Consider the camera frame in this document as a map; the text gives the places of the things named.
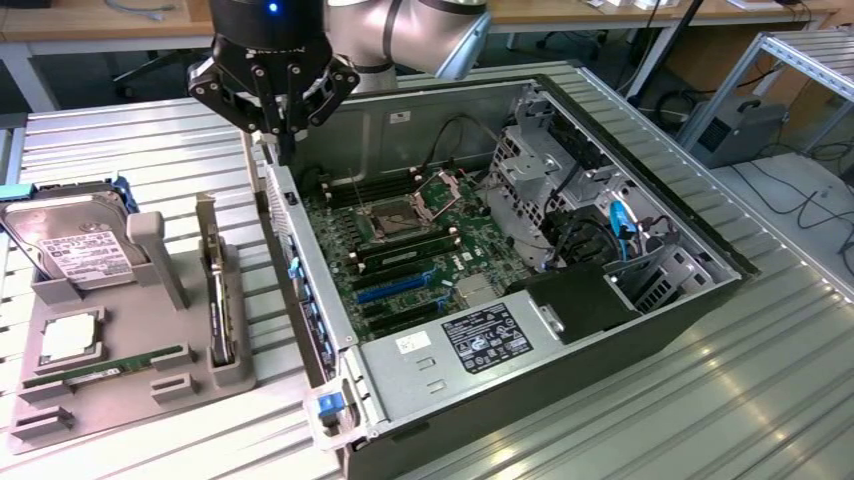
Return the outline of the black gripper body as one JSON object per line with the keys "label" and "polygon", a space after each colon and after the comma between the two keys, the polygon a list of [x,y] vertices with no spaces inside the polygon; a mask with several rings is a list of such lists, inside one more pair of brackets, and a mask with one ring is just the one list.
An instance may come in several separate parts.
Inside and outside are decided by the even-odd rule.
{"label": "black gripper body", "polygon": [[296,67],[318,76],[330,61],[321,1],[210,0],[213,62],[232,76],[250,74],[250,64],[277,71]]}

